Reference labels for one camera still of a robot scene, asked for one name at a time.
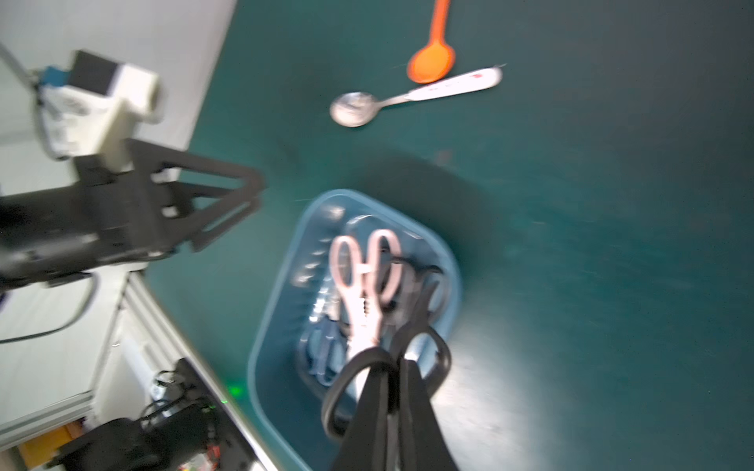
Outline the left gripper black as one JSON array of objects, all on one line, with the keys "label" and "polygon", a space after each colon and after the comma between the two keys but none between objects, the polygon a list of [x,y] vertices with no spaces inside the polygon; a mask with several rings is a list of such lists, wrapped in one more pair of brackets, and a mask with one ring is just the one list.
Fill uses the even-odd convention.
[{"label": "left gripper black", "polygon": [[[137,139],[125,145],[130,172],[86,155],[74,160],[74,184],[2,197],[2,288],[164,258],[181,243],[202,251],[261,206],[266,181],[253,167]],[[170,239],[158,221],[162,203],[178,210]]]}]

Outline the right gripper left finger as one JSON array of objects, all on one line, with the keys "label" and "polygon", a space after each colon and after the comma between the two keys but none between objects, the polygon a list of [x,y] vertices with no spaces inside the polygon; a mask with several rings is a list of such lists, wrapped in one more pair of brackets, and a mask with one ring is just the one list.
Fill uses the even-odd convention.
[{"label": "right gripper left finger", "polygon": [[335,407],[345,388],[362,370],[369,375],[331,470],[385,470],[388,461],[388,417],[392,368],[388,364],[349,364],[329,390],[329,433],[335,436]]}]

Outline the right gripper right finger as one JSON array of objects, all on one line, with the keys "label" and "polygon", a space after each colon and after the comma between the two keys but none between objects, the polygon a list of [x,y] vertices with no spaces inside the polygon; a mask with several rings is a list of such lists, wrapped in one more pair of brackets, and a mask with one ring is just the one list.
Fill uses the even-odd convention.
[{"label": "right gripper right finger", "polygon": [[458,471],[416,363],[403,359],[399,376],[399,452],[402,470]]}]

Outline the pink handled scissors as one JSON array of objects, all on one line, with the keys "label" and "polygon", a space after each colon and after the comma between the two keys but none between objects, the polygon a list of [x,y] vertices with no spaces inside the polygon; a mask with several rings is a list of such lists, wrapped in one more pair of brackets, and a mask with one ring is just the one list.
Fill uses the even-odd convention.
[{"label": "pink handled scissors", "polygon": [[350,325],[347,360],[381,345],[383,307],[398,292],[403,267],[395,257],[403,255],[397,234],[388,229],[372,232],[362,248],[351,235],[332,241],[329,266]]}]

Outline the blue plastic storage box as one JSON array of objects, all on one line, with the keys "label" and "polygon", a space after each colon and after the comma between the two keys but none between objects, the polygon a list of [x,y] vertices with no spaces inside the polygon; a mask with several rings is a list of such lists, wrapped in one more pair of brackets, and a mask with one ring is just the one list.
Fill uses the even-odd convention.
[{"label": "blue plastic storage box", "polygon": [[296,365],[298,343],[332,290],[328,252],[333,237],[349,234],[365,243],[381,228],[398,234],[415,263],[445,272],[451,294],[433,326],[443,339],[454,329],[463,287],[455,255],[439,235],[355,190],[330,190],[315,198],[296,221],[249,357],[249,399],[279,468],[326,470],[338,452],[320,423],[326,390]]}]

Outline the orange plastic spoon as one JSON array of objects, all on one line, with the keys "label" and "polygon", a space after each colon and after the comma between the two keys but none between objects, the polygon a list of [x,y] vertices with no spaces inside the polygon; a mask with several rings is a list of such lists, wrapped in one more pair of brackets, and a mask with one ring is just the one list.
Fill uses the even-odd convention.
[{"label": "orange plastic spoon", "polygon": [[450,0],[434,2],[428,43],[412,56],[406,66],[406,75],[416,84],[438,82],[447,76],[455,64],[455,50],[445,41],[450,5]]}]

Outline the green table mat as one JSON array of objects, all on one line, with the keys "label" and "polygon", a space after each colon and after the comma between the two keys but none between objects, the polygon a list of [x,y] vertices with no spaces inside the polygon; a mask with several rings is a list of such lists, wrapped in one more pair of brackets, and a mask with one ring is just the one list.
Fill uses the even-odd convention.
[{"label": "green table mat", "polygon": [[463,279],[435,410],[463,470],[753,466],[753,5],[455,1],[491,90],[347,130],[332,100],[410,88],[428,1],[242,1],[190,148],[259,168],[259,212],[146,281],[276,464],[249,354],[296,222],[364,192]]}]

